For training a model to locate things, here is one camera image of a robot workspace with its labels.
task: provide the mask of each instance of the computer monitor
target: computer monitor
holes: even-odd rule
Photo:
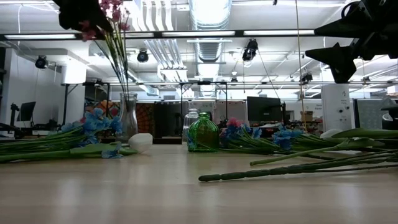
[[[19,109],[17,121],[31,121],[36,102],[23,103]]]
[[[248,96],[249,121],[282,121],[279,98]]]

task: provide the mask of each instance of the green glass vase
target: green glass vase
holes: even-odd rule
[[[215,152],[218,150],[218,127],[209,120],[208,113],[200,113],[198,121],[194,122],[187,134],[188,151]]]

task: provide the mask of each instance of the wooden tabletop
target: wooden tabletop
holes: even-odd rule
[[[263,157],[153,146],[123,159],[0,164],[0,223],[398,223],[398,169],[197,181]]]

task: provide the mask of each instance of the cardboard box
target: cardboard box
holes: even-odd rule
[[[300,111],[301,121],[304,121],[303,111]],[[313,111],[305,111],[305,121],[313,121]]]

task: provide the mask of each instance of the glass vase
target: glass vase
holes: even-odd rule
[[[189,109],[189,113],[184,117],[184,126],[182,131],[182,141],[187,141],[187,134],[188,130],[194,122],[196,122],[199,118],[198,110],[197,109]]]
[[[200,113],[198,121],[188,130],[187,146],[190,152],[215,152],[218,150],[218,127],[207,113]]]
[[[116,141],[128,143],[133,135],[138,134],[136,103],[137,93],[120,93],[122,133],[116,135]]]

